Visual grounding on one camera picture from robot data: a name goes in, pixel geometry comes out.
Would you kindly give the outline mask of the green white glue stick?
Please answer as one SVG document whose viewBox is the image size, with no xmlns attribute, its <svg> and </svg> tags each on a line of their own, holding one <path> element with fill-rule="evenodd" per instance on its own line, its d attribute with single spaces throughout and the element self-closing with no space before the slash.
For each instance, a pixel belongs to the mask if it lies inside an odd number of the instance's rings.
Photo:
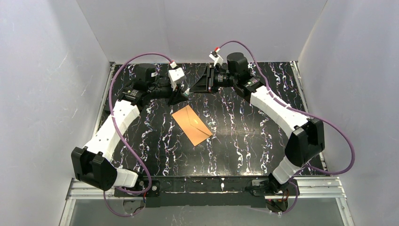
<svg viewBox="0 0 399 226">
<path fill-rule="evenodd" d="M 183 94 L 188 97 L 191 94 L 190 89 L 186 89 Z"/>
</svg>

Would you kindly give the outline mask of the orange brown envelope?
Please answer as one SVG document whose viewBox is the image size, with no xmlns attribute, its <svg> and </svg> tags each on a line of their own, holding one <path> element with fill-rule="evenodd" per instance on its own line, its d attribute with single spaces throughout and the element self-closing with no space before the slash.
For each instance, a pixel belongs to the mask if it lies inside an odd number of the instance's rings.
<svg viewBox="0 0 399 226">
<path fill-rule="evenodd" d="M 213 135 L 189 105 L 173 113 L 172 117 L 194 146 Z"/>
</svg>

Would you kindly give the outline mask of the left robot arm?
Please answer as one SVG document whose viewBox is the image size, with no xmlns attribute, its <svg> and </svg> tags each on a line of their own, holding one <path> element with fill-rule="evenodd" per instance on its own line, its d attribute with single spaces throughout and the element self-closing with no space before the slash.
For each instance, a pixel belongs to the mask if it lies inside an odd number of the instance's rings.
<svg viewBox="0 0 399 226">
<path fill-rule="evenodd" d="M 157 75 L 156 66 L 139 64 L 136 76 L 128 81 L 117 98 L 112 98 L 110 115 L 82 148 L 75 147 L 71 153 L 74 174 L 77 180 L 107 191 L 112 187 L 135 187 L 139 174 L 132 169 L 116 168 L 111 160 L 118 143 L 130 124 L 142 109 L 154 99 L 165 99 L 175 105 L 188 99 L 182 90 L 186 79 L 184 71 L 171 63 L 167 75 Z"/>
</svg>

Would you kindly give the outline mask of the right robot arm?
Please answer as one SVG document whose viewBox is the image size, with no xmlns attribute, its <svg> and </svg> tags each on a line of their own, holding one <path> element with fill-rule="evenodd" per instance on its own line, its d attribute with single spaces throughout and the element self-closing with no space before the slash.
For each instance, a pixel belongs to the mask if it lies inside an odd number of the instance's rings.
<svg viewBox="0 0 399 226">
<path fill-rule="evenodd" d="M 212 52 L 210 57 L 214 62 L 206 67 L 200 79 L 184 94 L 216 93 L 221 88 L 231 87 L 238 96 L 278 124 L 288 137 L 284 158 L 266 181 L 251 186 L 251 189 L 261 188 L 269 193 L 283 191 L 292 176 L 325 149 L 323 121 L 291 110 L 287 103 L 267 88 L 265 78 L 250 72 L 243 53 L 229 54 L 227 69 L 221 67 L 216 52 Z"/>
</svg>

